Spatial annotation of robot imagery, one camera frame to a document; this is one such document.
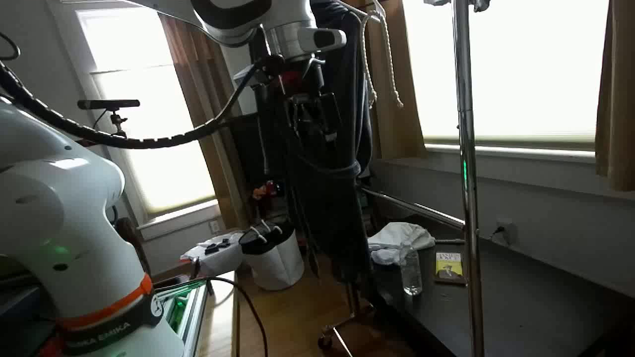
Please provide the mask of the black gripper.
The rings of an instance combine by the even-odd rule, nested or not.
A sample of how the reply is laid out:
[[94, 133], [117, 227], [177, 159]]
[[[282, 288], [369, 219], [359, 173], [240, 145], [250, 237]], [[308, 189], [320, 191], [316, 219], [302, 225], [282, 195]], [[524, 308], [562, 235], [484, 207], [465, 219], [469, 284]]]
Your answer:
[[324, 60], [286, 62], [280, 70], [282, 126], [278, 133], [300, 155], [336, 155], [342, 116], [326, 86]]

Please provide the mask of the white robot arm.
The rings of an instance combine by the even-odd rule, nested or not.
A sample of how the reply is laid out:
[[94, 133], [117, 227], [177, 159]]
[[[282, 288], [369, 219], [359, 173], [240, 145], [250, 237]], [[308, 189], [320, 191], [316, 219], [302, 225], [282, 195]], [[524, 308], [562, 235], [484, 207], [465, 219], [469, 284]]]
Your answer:
[[2, 252], [44, 286], [58, 310], [64, 357], [187, 357], [135, 249], [107, 221], [123, 173], [90, 141], [121, 149], [177, 147], [232, 126], [228, 114], [157, 139], [76, 124], [2, 74]]

